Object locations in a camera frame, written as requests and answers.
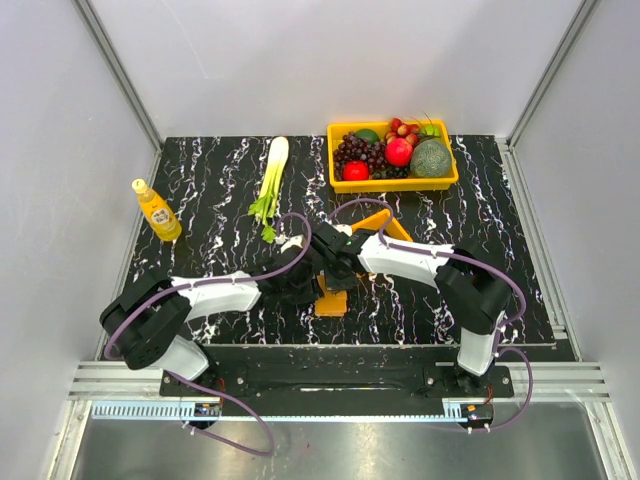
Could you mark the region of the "orange leather card holder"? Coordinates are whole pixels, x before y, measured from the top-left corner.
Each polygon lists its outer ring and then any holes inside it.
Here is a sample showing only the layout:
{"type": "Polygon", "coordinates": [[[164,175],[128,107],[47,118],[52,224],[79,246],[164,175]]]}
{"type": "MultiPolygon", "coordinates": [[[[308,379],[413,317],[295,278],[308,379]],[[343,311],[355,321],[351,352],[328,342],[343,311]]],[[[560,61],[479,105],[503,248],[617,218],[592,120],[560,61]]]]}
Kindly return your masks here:
{"type": "Polygon", "coordinates": [[[315,301],[315,315],[318,317],[343,317],[347,313],[347,292],[329,290],[324,275],[318,275],[317,281],[322,295],[315,301]]]}

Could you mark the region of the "small yellow plastic bin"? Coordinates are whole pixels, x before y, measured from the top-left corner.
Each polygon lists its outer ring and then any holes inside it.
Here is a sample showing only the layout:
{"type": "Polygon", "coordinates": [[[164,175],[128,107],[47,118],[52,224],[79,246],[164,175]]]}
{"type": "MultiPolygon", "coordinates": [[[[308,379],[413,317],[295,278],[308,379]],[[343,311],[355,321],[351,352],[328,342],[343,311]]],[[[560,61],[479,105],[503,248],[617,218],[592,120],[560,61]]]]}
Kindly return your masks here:
{"type": "Polygon", "coordinates": [[[373,231],[382,228],[384,234],[392,239],[407,242],[413,241],[408,231],[400,224],[400,222],[396,218],[390,218],[390,212],[388,210],[381,210],[364,218],[363,220],[353,223],[351,228],[353,232],[360,229],[373,231]]]}

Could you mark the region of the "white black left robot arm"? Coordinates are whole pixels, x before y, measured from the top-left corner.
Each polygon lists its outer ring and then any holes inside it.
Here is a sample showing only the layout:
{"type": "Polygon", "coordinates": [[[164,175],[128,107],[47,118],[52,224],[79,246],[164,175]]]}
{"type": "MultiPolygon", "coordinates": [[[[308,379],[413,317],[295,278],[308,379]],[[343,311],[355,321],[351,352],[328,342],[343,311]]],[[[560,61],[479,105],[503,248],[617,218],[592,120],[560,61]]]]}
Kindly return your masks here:
{"type": "Polygon", "coordinates": [[[203,348],[180,335],[190,320],[248,312],[260,301],[315,300],[311,254],[291,244],[247,272],[209,278],[169,277],[155,270],[129,285],[100,315],[108,335],[104,356],[131,370],[159,368],[182,377],[193,394],[213,390],[217,372],[203,348]]]}

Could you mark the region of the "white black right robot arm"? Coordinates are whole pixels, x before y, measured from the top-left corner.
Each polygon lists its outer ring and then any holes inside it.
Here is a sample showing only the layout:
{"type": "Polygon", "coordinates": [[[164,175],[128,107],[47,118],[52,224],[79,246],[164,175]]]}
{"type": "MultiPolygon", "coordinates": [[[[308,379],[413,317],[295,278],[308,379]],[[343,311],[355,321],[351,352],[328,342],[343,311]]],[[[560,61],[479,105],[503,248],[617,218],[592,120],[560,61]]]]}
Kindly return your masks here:
{"type": "Polygon", "coordinates": [[[356,275],[364,274],[398,276],[437,289],[460,328],[457,388],[475,396],[489,386],[489,368],[497,358],[498,333],[506,327],[508,304],[516,296],[522,315],[526,299],[515,281],[491,265],[478,248],[421,244],[394,239],[381,230],[354,231],[329,223],[316,228],[311,246],[339,290],[348,289],[356,275]]]}

